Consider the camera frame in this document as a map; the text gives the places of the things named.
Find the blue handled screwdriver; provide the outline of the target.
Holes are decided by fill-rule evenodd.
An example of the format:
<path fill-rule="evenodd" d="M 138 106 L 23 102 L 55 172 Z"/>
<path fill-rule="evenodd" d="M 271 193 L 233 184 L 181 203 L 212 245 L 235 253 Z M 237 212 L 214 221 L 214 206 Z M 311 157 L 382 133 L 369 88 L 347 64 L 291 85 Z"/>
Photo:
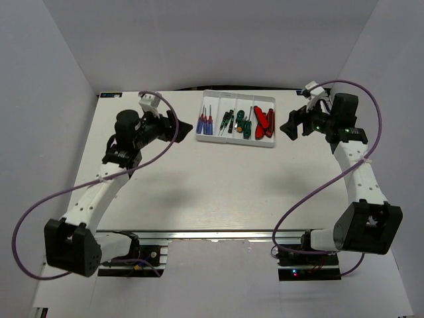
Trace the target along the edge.
<path fill-rule="evenodd" d="M 206 135 L 213 135 L 213 116 L 212 116 L 212 109 L 211 105 L 209 106 L 209 116 L 206 121 Z"/>
<path fill-rule="evenodd" d="M 205 117 L 205 106 L 202 107 L 201 114 L 197 120 L 197 126 L 196 126 L 197 134 L 201 134 L 203 131 L 204 117 Z"/>

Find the red curved utility knife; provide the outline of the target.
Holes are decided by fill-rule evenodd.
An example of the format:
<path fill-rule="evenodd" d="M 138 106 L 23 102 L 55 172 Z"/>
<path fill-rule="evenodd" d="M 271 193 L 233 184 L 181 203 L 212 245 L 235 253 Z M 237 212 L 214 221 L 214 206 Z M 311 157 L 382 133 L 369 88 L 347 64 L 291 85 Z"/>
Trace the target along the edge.
<path fill-rule="evenodd" d="M 269 127 L 268 118 L 265 112 L 263 112 L 259 106 L 255 105 L 253 107 L 253 110 L 257 120 L 257 126 L 255 129 L 255 139 L 261 140 L 265 136 L 266 131 L 268 130 L 268 127 Z"/>

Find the small black precision screwdriver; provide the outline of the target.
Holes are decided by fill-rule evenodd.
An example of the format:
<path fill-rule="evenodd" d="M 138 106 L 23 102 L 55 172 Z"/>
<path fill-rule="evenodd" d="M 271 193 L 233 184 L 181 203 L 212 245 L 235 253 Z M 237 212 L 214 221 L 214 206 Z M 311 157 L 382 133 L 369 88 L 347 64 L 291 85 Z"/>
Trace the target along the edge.
<path fill-rule="evenodd" d="M 219 127 L 219 132 L 218 132 L 218 134 L 217 134 L 217 135 L 219 135 L 219 133 L 223 130 L 223 127 L 225 126 L 225 125 L 224 125 L 225 113 L 224 113 L 224 115 L 223 115 L 223 118 L 222 118 L 222 121 L 221 121 L 221 124 L 220 124 L 220 127 Z"/>

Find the black green precision screwdriver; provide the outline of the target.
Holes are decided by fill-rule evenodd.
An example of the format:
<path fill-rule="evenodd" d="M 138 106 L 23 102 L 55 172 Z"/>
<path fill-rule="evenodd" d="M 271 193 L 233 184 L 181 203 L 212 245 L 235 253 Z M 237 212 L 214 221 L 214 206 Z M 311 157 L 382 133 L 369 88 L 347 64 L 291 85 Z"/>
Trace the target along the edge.
<path fill-rule="evenodd" d="M 229 121 L 229 127 L 228 127 L 228 133 L 231 134 L 233 132 L 233 125 L 234 125 L 234 119 L 235 119 L 235 109 L 231 109 L 231 118 Z"/>

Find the long green screwdriver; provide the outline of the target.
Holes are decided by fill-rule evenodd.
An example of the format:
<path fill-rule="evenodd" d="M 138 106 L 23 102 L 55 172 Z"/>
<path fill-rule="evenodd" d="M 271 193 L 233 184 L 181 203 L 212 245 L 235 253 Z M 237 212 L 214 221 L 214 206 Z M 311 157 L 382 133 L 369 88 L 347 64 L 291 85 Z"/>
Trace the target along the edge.
<path fill-rule="evenodd" d="M 251 115 L 252 115 L 252 107 L 250 107 L 248 119 L 244 122 L 243 128 L 243 139 L 248 140 L 251 136 Z"/>

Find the stubby green orange screwdriver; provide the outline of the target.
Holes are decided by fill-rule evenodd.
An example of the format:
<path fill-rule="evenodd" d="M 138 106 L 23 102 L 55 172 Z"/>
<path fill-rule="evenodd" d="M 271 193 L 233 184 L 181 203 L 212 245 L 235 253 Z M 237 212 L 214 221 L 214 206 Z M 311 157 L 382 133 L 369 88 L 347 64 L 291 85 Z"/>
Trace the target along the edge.
<path fill-rule="evenodd" d="M 235 120 L 235 130 L 238 133 L 241 133 L 244 129 L 244 123 L 245 123 L 245 112 L 243 110 L 240 110 L 237 112 L 236 120 Z"/>

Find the red handled thin screwdriver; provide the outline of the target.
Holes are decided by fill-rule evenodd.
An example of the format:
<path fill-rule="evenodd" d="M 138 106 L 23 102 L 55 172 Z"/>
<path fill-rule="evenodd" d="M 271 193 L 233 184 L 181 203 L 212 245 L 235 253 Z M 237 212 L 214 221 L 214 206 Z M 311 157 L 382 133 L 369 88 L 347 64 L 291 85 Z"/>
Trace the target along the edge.
<path fill-rule="evenodd" d="M 204 135 L 208 135 L 209 132 L 209 122 L 207 118 L 207 110 L 206 107 L 203 107 L 203 128 L 202 132 Z"/>

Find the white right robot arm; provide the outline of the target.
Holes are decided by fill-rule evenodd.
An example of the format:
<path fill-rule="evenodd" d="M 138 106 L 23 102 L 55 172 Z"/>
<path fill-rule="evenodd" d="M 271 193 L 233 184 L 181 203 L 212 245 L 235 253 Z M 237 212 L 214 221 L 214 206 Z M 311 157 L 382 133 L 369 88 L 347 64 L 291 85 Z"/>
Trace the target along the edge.
<path fill-rule="evenodd" d="M 403 219 L 401 208 L 389 204 L 378 185 L 366 133 L 355 126 L 357 108 L 357 96 L 338 93 L 330 113 L 316 112 L 311 118 L 311 128 L 325 134 L 345 174 L 348 207 L 331 228 L 312 230 L 310 241 L 299 247 L 307 264 L 321 259 L 323 251 L 386 254 Z"/>

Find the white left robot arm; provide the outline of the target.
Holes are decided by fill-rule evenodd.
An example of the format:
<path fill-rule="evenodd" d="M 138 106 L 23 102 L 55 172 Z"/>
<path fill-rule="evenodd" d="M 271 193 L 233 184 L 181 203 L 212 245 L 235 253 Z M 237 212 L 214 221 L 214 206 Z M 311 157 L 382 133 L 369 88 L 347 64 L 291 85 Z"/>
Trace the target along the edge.
<path fill-rule="evenodd" d="M 128 231 L 102 235 L 97 227 L 120 189 L 131 179 L 142 160 L 141 150 L 156 139 L 181 142 L 193 126 L 176 118 L 129 109 L 116 116 L 115 133 L 106 146 L 97 175 L 76 204 L 60 219 L 44 227 L 46 261 L 49 266 L 90 277 L 106 262 L 143 263 L 139 237 Z"/>

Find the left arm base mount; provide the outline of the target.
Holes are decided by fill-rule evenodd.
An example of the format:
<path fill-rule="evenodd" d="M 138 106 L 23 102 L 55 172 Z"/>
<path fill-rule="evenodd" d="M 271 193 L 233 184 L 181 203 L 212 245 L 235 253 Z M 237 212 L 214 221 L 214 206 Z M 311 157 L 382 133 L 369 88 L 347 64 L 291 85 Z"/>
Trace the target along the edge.
<path fill-rule="evenodd" d="M 168 240 L 149 233 L 113 231 L 95 236 L 101 248 L 97 275 L 115 278 L 159 278 L 165 269 Z"/>

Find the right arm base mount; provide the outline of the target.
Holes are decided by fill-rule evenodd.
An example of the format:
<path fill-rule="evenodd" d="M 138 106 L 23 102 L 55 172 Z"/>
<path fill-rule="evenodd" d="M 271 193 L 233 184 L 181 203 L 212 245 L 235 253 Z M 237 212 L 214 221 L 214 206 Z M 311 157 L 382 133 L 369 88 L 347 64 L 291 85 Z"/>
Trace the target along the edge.
<path fill-rule="evenodd" d="M 303 255 L 285 252 L 273 246 L 271 256 L 278 261 L 280 282 L 310 282 L 340 280 L 341 271 L 336 255 Z"/>

